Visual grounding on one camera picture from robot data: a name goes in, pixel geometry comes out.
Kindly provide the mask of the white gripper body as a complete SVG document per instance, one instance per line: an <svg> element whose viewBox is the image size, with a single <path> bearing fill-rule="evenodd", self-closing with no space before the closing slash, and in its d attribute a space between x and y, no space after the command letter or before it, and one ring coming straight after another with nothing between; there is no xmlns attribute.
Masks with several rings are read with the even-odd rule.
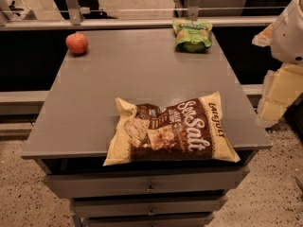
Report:
<svg viewBox="0 0 303 227"><path fill-rule="evenodd" d="M277 17L272 32L271 53L282 62L303 63L302 0L292 0Z"/></svg>

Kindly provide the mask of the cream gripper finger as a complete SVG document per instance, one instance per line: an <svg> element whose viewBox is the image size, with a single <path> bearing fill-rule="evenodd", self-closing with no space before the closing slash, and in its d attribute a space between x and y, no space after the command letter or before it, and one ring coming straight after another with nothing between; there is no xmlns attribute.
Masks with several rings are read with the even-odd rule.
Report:
<svg viewBox="0 0 303 227"><path fill-rule="evenodd" d="M268 25L264 28L259 34L257 34L253 40L252 44L256 46L270 46L272 41L272 32L273 32L273 24Z"/></svg>
<svg viewBox="0 0 303 227"><path fill-rule="evenodd" d="M302 93L302 64L283 63L277 71L269 70L262 84L257 125L273 127Z"/></svg>

